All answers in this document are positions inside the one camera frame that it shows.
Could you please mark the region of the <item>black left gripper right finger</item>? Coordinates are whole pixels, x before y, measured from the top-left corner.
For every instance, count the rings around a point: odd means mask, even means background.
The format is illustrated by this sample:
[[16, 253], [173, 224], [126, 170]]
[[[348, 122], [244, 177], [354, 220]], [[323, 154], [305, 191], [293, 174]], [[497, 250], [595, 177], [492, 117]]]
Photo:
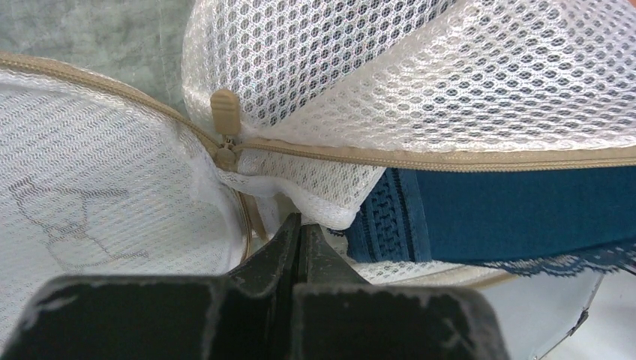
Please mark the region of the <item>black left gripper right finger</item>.
[[507, 359], [494, 309], [456, 286], [376, 286], [303, 226], [292, 291], [294, 359]]

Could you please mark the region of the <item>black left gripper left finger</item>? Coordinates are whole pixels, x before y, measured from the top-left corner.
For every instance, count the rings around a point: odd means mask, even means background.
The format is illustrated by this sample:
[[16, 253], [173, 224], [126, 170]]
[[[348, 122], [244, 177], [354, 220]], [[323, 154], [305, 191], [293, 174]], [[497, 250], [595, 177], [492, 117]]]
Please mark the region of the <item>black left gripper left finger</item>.
[[73, 275], [28, 301], [3, 359], [291, 359], [301, 218], [231, 272]]

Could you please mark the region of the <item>white mesh laundry bag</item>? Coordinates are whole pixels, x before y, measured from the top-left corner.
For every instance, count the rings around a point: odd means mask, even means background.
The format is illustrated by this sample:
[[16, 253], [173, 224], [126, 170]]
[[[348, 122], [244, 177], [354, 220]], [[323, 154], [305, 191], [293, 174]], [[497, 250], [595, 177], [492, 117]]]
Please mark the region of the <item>white mesh laundry bag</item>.
[[217, 275], [285, 212], [356, 262], [389, 168], [635, 169], [629, 1], [3, 1], [1, 342], [57, 275]]

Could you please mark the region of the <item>dark blue bra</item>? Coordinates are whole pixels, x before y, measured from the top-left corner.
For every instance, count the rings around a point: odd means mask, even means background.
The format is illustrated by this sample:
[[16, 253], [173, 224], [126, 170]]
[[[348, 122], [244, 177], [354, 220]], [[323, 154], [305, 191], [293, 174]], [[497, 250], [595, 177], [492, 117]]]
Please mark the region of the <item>dark blue bra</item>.
[[387, 169], [337, 235], [357, 263], [440, 261], [516, 275], [635, 262], [635, 168]]

